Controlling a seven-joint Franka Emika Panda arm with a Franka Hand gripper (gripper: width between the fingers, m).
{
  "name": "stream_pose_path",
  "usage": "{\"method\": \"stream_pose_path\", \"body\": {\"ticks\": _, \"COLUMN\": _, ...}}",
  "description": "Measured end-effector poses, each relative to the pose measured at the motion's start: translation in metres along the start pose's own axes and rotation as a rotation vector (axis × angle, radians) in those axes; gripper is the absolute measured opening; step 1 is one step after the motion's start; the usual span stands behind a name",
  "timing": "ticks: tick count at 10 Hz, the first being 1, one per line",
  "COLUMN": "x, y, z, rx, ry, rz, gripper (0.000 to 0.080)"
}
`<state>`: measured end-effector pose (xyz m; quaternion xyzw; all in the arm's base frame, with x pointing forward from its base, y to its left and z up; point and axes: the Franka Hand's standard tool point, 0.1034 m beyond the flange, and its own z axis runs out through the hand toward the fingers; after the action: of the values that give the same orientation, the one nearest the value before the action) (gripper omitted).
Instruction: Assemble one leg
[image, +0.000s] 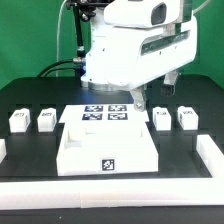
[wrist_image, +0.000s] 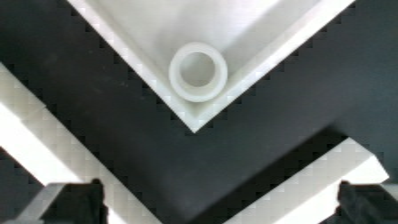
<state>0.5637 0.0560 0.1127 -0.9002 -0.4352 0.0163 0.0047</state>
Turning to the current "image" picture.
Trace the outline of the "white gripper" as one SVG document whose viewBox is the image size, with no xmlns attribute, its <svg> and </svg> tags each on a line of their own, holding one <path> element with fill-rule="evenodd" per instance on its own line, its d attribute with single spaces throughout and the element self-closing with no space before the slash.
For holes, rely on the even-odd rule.
<svg viewBox="0 0 224 224">
<path fill-rule="evenodd" d="M 179 77 L 175 69 L 196 55 L 192 0 L 114 0 L 104 10 L 104 21 L 111 27 L 105 47 L 108 83 L 131 90 L 137 111 L 146 110 L 143 84 L 166 73 L 161 94 L 173 96 Z"/>
</svg>

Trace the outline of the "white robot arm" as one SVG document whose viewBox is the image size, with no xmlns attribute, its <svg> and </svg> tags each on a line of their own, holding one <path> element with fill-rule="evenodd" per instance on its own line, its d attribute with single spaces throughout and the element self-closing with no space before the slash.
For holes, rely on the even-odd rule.
<svg viewBox="0 0 224 224">
<path fill-rule="evenodd" d="M 138 111 L 146 109 L 147 84 L 163 77 L 161 92 L 175 93 L 178 69 L 192 62 L 197 48 L 193 0 L 81 0 L 91 24 L 88 88 L 128 91 Z"/>
</svg>

